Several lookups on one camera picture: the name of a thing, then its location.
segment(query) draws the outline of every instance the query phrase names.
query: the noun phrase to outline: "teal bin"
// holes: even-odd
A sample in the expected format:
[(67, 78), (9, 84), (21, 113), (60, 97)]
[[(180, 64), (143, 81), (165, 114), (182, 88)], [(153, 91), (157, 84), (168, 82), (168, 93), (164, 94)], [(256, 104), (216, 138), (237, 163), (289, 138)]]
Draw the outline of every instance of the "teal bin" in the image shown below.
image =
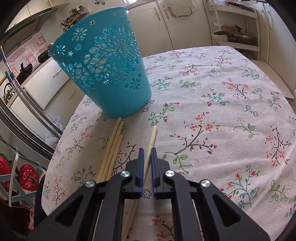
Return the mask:
[(127, 117), (151, 89), (127, 8), (95, 13), (59, 37), (49, 56), (110, 118)]

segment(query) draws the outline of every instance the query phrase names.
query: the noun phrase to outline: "floral tablecloth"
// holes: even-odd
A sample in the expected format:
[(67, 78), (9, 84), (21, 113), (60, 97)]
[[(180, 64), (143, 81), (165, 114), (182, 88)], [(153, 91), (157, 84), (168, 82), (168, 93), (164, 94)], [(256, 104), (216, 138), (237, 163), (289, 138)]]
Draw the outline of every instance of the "floral tablecloth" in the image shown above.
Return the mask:
[[(283, 94), (227, 46), (157, 54), (144, 64), (152, 96), (124, 119), (114, 173), (147, 148), (157, 125), (155, 147), (172, 170), (213, 182), (275, 240), (296, 204), (296, 116)], [(94, 179), (115, 122), (84, 97), (46, 173), (42, 207), (48, 215)], [(156, 201), (151, 183), (149, 169), (128, 240), (174, 240), (170, 201)]]

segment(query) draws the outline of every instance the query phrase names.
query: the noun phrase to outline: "floral slipper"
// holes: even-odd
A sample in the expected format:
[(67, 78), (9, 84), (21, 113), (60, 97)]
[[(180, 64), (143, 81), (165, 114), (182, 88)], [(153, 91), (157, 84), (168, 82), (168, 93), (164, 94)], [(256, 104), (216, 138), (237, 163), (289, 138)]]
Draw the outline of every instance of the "floral slipper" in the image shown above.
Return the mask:
[[(11, 174), (10, 165), (2, 156), (0, 156), (0, 175), (6, 174)], [(4, 187), (4, 189), (8, 192), (10, 181), (2, 182), (1, 184)]]
[(33, 192), (37, 190), (39, 178), (31, 165), (25, 164), (20, 168), (19, 184), (22, 189), (27, 191)]

